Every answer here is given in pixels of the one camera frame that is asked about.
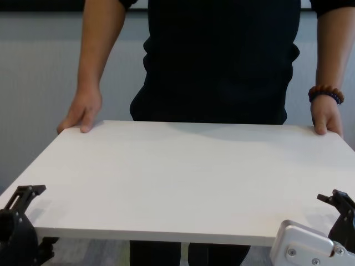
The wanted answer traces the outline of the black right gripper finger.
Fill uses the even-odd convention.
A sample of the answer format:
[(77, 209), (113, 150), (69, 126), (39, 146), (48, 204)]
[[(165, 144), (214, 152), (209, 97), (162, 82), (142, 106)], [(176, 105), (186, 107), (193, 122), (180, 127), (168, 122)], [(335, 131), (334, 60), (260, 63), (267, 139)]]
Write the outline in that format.
[(347, 193), (334, 189), (330, 196), (318, 194), (317, 199), (333, 206), (342, 217), (354, 219), (354, 201)]

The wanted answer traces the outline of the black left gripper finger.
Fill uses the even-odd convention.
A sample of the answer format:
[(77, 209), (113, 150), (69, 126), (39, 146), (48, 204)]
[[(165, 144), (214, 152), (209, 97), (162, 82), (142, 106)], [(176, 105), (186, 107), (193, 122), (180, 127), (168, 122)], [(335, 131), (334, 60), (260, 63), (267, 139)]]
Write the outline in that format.
[(24, 214), (32, 200), (46, 189), (45, 185), (18, 186), (4, 210), (14, 214)]
[(54, 245), (57, 237), (44, 237), (38, 247), (37, 263), (45, 263), (54, 257)]

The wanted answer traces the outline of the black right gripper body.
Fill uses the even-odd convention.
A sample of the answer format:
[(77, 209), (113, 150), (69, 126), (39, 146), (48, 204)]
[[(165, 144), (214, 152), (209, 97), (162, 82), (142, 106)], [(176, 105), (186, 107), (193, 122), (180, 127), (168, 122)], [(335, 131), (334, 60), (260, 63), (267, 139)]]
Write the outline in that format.
[(339, 215), (328, 237), (344, 247), (354, 247), (354, 209)]

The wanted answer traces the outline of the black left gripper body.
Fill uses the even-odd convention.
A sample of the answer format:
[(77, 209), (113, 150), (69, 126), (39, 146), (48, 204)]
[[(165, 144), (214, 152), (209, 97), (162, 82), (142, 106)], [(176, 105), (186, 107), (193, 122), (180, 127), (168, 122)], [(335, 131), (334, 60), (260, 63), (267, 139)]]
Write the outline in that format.
[(38, 238), (27, 216), (1, 210), (1, 265), (36, 265)]

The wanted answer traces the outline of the person's left hand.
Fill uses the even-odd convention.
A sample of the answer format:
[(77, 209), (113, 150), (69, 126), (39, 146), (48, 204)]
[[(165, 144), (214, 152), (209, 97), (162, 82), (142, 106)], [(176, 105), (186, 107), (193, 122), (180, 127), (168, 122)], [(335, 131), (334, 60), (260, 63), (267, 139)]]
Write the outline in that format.
[(311, 102), (311, 116), (315, 132), (325, 135), (329, 131), (343, 138), (343, 125), (335, 99), (320, 95)]

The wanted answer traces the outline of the person's right hand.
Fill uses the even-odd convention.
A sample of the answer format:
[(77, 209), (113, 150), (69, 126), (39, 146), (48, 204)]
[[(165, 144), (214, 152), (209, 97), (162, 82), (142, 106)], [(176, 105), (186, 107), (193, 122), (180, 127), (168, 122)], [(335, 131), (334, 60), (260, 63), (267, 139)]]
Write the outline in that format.
[(66, 117), (57, 126), (57, 133), (79, 126), (81, 133), (88, 133), (102, 107), (102, 95), (98, 87), (78, 88)]

